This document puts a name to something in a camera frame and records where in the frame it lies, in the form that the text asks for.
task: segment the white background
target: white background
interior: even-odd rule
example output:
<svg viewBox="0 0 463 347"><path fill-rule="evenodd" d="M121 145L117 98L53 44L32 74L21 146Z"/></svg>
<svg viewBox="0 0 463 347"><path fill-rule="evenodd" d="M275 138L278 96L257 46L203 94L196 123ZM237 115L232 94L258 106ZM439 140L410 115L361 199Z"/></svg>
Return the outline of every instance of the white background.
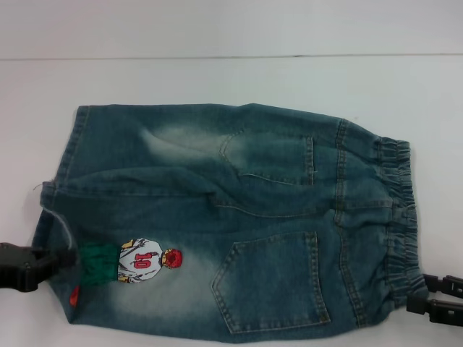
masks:
<svg viewBox="0 0 463 347"><path fill-rule="evenodd" d="M264 103L410 141L422 268L463 277L462 16L461 0L0 0L0 241L30 242L33 189L53 178L79 105ZM0 305L1 346L220 346L68 325L47 284L0 290ZM258 345L282 344L462 346L463 327L402 309Z"/></svg>

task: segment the black clip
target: black clip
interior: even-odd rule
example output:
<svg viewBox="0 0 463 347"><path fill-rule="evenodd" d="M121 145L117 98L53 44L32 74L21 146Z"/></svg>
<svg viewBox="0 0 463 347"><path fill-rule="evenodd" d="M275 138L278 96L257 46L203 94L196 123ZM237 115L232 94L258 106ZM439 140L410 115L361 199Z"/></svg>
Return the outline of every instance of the black clip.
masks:
<svg viewBox="0 0 463 347"><path fill-rule="evenodd" d="M0 244L0 288L12 288L27 293L38 284L58 273L61 266L71 265L71 252L50 252L46 249Z"/></svg>
<svg viewBox="0 0 463 347"><path fill-rule="evenodd" d="M457 298L463 298L463 280L461 278L446 276L439 280L437 276L425 275L425 283L430 292L441 291ZM463 327L463 304L409 296L407 298L407 311L418 314L428 312L429 320L433 323Z"/></svg>

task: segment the embroidered patch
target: embroidered patch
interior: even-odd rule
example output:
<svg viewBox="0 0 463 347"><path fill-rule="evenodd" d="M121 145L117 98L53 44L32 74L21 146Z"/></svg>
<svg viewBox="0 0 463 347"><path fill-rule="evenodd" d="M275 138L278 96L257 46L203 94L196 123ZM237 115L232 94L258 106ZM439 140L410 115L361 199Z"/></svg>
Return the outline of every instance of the embroidered patch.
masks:
<svg viewBox="0 0 463 347"><path fill-rule="evenodd" d="M139 283L154 277L162 267L173 269L182 265L178 249L162 251L157 242L133 239L122 245L117 279L125 283Z"/></svg>
<svg viewBox="0 0 463 347"><path fill-rule="evenodd" d="M69 297L69 304L71 305L71 307L75 308L77 306L77 300L79 299L79 290L79 286L75 287L71 293L71 296Z"/></svg>

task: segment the jeans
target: jeans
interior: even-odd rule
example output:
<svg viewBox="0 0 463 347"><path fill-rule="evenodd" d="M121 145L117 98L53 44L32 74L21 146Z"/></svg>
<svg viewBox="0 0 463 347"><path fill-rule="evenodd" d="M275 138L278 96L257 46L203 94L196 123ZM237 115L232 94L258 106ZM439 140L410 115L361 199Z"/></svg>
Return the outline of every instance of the jeans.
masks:
<svg viewBox="0 0 463 347"><path fill-rule="evenodd" d="M34 245L80 257L50 280L74 324L324 338L428 295L409 144L345 119L255 104L81 106L41 204ZM118 249L143 242L151 251L118 273L129 253ZM83 280L89 244L112 247L107 280Z"/></svg>

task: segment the white jersey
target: white jersey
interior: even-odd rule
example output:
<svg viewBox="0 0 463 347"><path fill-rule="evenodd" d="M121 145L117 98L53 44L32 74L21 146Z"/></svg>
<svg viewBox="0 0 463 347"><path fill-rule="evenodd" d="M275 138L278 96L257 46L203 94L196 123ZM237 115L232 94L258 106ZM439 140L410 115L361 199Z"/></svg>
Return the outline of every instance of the white jersey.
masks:
<svg viewBox="0 0 463 347"><path fill-rule="evenodd" d="M147 239L135 239L122 246L117 277L120 281L138 283L152 278L162 267L162 249Z"/></svg>

